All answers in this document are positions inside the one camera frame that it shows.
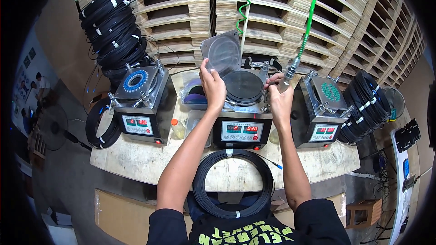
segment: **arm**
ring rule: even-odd
[[[40,100],[42,98],[42,93],[44,92],[44,88],[40,88],[38,91],[38,95],[36,95],[36,99]]]
[[[167,208],[183,212],[183,204],[200,163],[204,145],[224,105],[225,84],[217,71],[211,69],[211,73],[207,72],[207,61],[205,59],[200,66],[200,79],[208,100],[208,109],[163,170],[157,183],[156,210]]]
[[[265,87],[268,87],[270,81],[278,81],[282,77],[283,73],[273,75],[271,79],[266,81]],[[279,93],[277,87],[271,85],[268,90],[271,94],[272,120],[279,134],[282,152],[286,199],[295,213],[300,204],[311,199],[311,191],[309,179],[302,167],[292,139],[290,116],[294,89],[289,87],[285,92]]]

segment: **plastic bag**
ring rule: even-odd
[[[180,89],[182,105],[189,110],[206,110],[208,102],[204,95],[199,72],[188,72],[182,74],[183,87]]]

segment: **concrete floor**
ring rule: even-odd
[[[86,113],[78,100],[60,81],[56,86],[60,104],[69,120],[86,120]],[[69,121],[69,131],[80,141],[87,144],[84,122]],[[156,198],[156,187],[130,180],[103,171],[89,164],[90,151],[78,144],[66,141],[61,149],[47,151],[44,171],[33,170],[33,188],[37,214],[46,213],[49,206],[58,212],[69,213],[78,243],[117,245],[122,242],[112,238],[95,225],[94,189],[99,188],[125,197],[146,201]],[[311,184],[313,198],[327,198],[342,192],[346,193],[347,204],[354,201],[374,198],[375,181],[360,177],[343,175],[319,183]],[[273,199],[284,191],[276,191]],[[220,194],[221,201],[237,202],[242,193]],[[347,230],[352,244],[359,244],[363,239],[371,240],[370,234],[375,226],[363,230]]]

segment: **plastic bottle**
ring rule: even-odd
[[[185,126],[175,118],[171,120],[171,129],[174,131],[177,138],[183,139],[185,137]]]
[[[270,141],[273,144],[279,144],[279,133],[277,132],[277,129],[274,128],[273,131],[270,133]]]

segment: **black t-shirt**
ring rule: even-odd
[[[221,219],[206,216],[192,225],[189,239],[183,214],[160,209],[150,216],[148,245],[351,245],[333,202],[314,199],[302,203],[294,215],[295,229],[274,216],[253,215]]]

